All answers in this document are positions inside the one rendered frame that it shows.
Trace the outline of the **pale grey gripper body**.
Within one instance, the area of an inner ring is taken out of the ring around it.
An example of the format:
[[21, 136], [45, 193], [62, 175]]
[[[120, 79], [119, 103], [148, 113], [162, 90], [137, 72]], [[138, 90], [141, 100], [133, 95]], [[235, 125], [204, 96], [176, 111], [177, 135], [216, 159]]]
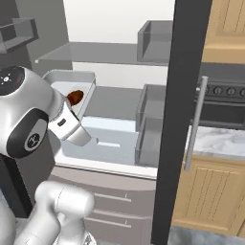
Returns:
[[81, 125], [67, 140], [73, 145], [85, 146], [91, 141], [92, 137]]

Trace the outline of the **brown chicken drumstick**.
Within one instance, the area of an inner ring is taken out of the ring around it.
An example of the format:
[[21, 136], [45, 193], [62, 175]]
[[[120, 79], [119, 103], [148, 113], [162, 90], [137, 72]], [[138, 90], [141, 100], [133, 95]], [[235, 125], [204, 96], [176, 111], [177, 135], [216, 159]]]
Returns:
[[83, 99], [84, 93], [81, 90], [72, 91], [66, 98], [72, 106], [77, 105]]

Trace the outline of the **tall grey door bin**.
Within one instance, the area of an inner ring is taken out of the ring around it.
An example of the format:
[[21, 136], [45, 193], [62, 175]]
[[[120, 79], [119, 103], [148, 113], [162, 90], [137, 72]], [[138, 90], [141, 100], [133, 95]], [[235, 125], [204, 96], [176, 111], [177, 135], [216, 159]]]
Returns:
[[159, 165], [164, 120], [165, 85], [146, 84], [136, 109], [135, 164], [141, 167]]

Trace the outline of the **dark grey fridge door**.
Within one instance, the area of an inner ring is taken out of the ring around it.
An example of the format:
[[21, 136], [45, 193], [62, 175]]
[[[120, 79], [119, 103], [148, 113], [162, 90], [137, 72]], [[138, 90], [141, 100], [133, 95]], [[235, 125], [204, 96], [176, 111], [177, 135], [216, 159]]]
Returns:
[[212, 0], [175, 0], [152, 245], [167, 245]]

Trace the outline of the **grey fridge door with bin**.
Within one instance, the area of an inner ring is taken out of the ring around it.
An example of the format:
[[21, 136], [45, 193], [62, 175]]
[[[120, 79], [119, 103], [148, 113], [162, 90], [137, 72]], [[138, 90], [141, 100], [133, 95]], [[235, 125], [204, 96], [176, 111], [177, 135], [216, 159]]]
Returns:
[[[53, 69], [70, 69], [69, 61], [35, 61], [68, 42], [63, 0], [0, 0], [0, 34], [4, 39], [17, 37], [12, 20], [32, 18], [38, 39], [0, 53], [0, 69], [21, 65], [33, 69], [39, 75]], [[0, 154], [0, 191], [14, 215], [26, 218], [34, 206], [37, 186], [48, 179], [55, 165], [50, 139], [45, 138], [41, 146], [30, 156], [14, 160]]]

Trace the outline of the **small grey door bin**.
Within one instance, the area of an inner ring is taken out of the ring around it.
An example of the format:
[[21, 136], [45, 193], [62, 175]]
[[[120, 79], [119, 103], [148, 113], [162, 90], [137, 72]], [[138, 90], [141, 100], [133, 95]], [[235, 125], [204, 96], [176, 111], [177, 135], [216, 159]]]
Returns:
[[168, 64], [172, 37], [171, 20], [147, 20], [138, 31], [137, 60]]

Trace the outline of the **pale blue crisper drawer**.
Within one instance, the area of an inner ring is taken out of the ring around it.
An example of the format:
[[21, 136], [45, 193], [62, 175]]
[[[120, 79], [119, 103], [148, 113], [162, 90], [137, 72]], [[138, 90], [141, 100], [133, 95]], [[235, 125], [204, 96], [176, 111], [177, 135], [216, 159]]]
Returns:
[[92, 139], [85, 146], [61, 141], [66, 157], [133, 166], [139, 133], [133, 120], [84, 117], [82, 126]]

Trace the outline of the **grey glass fridge shelf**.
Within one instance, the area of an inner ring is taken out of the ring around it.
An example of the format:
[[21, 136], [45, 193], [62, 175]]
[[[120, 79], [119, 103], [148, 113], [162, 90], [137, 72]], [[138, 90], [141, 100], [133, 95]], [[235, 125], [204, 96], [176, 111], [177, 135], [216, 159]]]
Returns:
[[138, 54], [137, 44], [69, 42], [35, 61], [58, 60], [87, 63], [167, 66], [170, 43], [150, 42], [145, 53]]

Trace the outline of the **grey freezer drawer front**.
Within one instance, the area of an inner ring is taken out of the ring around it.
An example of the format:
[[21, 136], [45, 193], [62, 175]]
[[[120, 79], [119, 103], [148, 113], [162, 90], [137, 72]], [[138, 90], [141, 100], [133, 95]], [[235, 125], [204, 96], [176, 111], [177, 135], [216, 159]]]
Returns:
[[86, 220], [85, 226], [100, 241], [116, 245], [150, 245], [154, 181], [67, 167], [55, 167], [49, 179], [93, 193], [131, 199], [129, 203], [95, 196], [95, 209], [88, 216], [122, 223], [127, 220], [131, 229]]

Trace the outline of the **grey fridge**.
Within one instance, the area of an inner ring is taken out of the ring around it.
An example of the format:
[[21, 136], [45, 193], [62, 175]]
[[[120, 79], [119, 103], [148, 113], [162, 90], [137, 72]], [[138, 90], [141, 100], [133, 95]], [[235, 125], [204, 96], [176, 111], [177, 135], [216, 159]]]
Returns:
[[[138, 43], [147, 20], [171, 20], [174, 0], [64, 0], [68, 42]], [[96, 89], [82, 117], [136, 121], [146, 84], [165, 85], [167, 66], [72, 62], [72, 70], [94, 72]], [[61, 144], [58, 167], [108, 173], [155, 182], [157, 167], [141, 167], [66, 157]]]

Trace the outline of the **light wood base cupboard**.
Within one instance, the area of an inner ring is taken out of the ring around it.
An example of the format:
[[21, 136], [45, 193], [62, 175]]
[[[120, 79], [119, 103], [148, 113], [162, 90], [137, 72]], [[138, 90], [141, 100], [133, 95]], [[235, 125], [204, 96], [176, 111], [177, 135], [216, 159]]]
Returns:
[[245, 160], [193, 155], [181, 169], [172, 225], [245, 238]]

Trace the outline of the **black stove with knobs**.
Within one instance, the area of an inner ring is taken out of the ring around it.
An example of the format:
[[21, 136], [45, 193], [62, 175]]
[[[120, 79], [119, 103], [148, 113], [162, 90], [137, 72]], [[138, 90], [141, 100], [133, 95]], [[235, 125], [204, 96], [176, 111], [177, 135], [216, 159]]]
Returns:
[[245, 64], [202, 63], [197, 87], [209, 81], [200, 126], [245, 130]]

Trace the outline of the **light wood wall cupboard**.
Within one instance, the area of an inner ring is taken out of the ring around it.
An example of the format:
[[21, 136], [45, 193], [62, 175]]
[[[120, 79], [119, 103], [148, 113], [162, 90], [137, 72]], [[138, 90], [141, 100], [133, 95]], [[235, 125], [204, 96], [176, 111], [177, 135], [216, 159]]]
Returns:
[[202, 61], [245, 64], [245, 0], [212, 0]]

